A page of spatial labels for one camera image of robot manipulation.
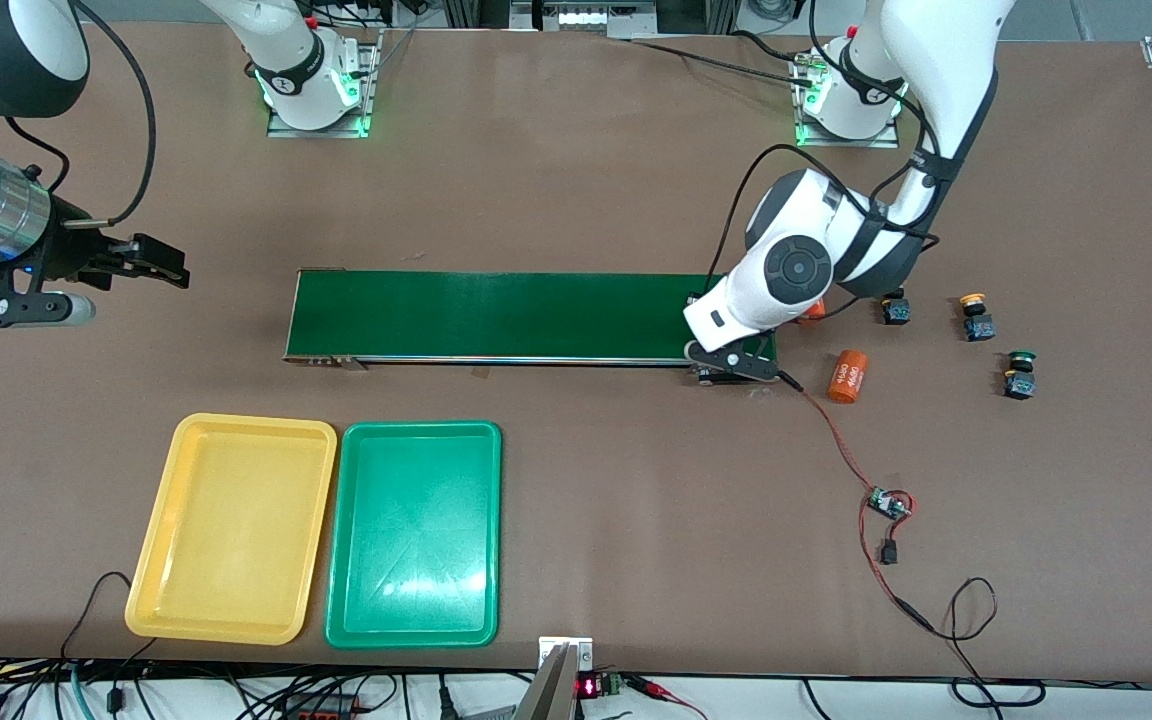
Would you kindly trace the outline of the green plastic tray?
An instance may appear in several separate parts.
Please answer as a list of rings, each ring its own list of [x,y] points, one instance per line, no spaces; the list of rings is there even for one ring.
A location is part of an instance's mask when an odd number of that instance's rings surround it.
[[[329,647],[493,642],[502,461],[492,420],[366,420],[346,430],[326,589]]]

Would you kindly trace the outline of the yellow plastic tray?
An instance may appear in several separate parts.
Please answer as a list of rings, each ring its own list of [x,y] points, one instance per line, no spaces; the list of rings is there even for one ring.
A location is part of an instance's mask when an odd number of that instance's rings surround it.
[[[305,624],[338,432],[194,414],[174,430],[124,619],[147,638],[282,646]]]

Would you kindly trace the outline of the green conveyor belt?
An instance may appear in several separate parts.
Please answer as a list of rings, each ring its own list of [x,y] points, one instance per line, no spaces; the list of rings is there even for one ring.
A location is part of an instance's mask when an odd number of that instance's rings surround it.
[[[691,370],[690,274],[301,270],[285,361]]]

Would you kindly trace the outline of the metal frame with light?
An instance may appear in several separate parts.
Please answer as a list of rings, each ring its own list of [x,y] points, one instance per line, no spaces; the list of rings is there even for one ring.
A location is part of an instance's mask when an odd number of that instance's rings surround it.
[[[655,0],[509,0],[508,29],[611,38],[658,33]]]

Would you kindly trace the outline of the red connector block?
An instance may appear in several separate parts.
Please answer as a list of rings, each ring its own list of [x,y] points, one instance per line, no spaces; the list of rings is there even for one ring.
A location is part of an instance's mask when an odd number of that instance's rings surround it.
[[[355,720],[361,703],[351,694],[291,694],[280,720]]]

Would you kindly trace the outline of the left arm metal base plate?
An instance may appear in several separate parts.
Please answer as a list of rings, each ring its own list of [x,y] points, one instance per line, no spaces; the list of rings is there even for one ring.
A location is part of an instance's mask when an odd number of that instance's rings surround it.
[[[901,103],[884,94],[876,104],[864,104],[844,76],[824,61],[818,51],[799,53],[788,65],[790,77],[805,79],[795,88],[796,142],[806,146],[896,149]]]

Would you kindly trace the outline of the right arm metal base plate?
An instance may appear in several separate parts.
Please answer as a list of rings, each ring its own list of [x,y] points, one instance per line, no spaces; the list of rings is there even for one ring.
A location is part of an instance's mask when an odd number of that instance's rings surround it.
[[[316,29],[324,41],[323,65],[300,94],[280,96],[262,82],[271,138],[367,138],[381,69],[385,32],[358,41],[328,28]]]

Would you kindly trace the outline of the red clip lead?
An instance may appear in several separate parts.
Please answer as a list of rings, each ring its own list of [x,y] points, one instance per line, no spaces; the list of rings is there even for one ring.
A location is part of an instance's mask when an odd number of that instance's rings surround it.
[[[700,717],[702,720],[710,720],[703,710],[691,705],[689,702],[681,700],[677,694],[668,691],[668,689],[664,688],[664,685],[652,682],[652,680],[647,680],[645,676],[634,673],[621,673],[620,679],[627,688],[631,689],[631,691],[643,694],[643,696],[650,698],[650,700],[664,702],[667,703],[667,705],[675,705],[694,712],[694,714]]]

